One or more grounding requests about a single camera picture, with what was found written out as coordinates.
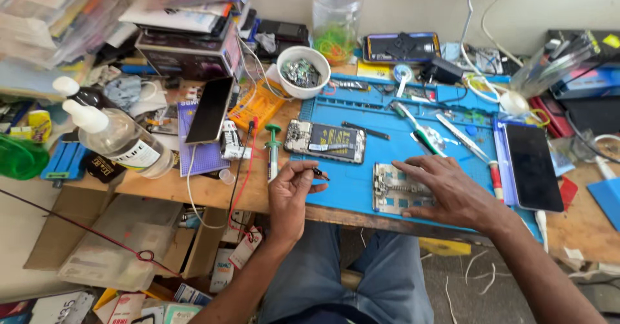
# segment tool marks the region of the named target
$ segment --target phone screen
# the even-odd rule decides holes
[[[533,210],[564,211],[545,131],[507,125],[506,137],[519,206]]]
[[[234,78],[221,78],[205,85],[185,143],[211,143],[220,140],[222,122],[233,92]]]

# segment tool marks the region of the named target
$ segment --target blue silicone repair mat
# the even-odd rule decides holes
[[[446,155],[454,157],[463,170],[477,183],[493,194],[491,172],[485,162],[460,145],[460,141],[436,118],[436,114],[444,115],[456,128],[461,130],[489,156],[497,159],[493,138],[493,117],[496,116],[498,105],[480,100],[472,92],[459,101],[447,102],[445,106],[434,102],[423,102],[405,98],[395,98],[395,92],[382,94],[381,90],[394,82],[373,78],[361,78],[346,74],[332,74],[332,80],[364,81],[371,85],[370,91],[358,91],[337,88],[334,95],[320,94],[316,98],[303,102],[299,119],[315,123],[341,126],[346,121],[371,130],[390,135],[390,140],[369,135],[363,164],[339,162],[312,156],[292,154],[292,160],[312,159],[321,162],[320,169],[329,173],[331,181],[329,189],[322,193],[308,195],[306,202],[324,205],[337,209],[351,210],[371,215],[380,215],[402,219],[399,215],[375,212],[372,209],[373,165],[378,162],[390,164],[392,160],[403,161],[411,156],[420,156],[424,152],[409,135],[413,124],[389,108],[393,100],[403,103],[421,125],[428,125],[439,132],[444,138]],[[408,87],[421,88],[421,84],[410,83]],[[326,94],[334,92],[332,86],[324,88]],[[427,86],[427,96],[439,101],[455,99],[465,95],[465,89],[452,86]],[[521,211],[520,215],[532,230],[538,233],[538,227],[531,212]],[[407,219],[424,224],[439,225],[435,222],[420,219]]]

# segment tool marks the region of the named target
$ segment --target plastic jar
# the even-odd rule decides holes
[[[331,66],[344,65],[353,56],[363,1],[313,1],[313,47]]]

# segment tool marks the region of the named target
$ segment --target toothbrush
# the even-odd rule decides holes
[[[420,140],[422,140],[424,145],[426,145],[426,147],[429,148],[430,152],[432,152],[433,154],[438,154],[444,158],[447,157],[436,145],[434,145],[430,141],[430,135],[428,134],[428,132],[420,126],[418,121],[415,120],[414,116],[411,114],[411,112],[409,112],[407,107],[405,107],[403,104],[399,103],[398,101],[394,101],[392,103],[392,106],[394,110],[396,111],[396,113],[398,113],[399,115],[403,117],[406,116],[407,118],[411,120],[411,122],[414,124],[416,135],[420,138]]]

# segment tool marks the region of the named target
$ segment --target man's right hand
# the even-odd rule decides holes
[[[403,217],[422,217],[442,224],[471,228],[487,235],[516,214],[471,179],[454,158],[411,157],[392,165],[435,194],[435,207],[410,207]]]

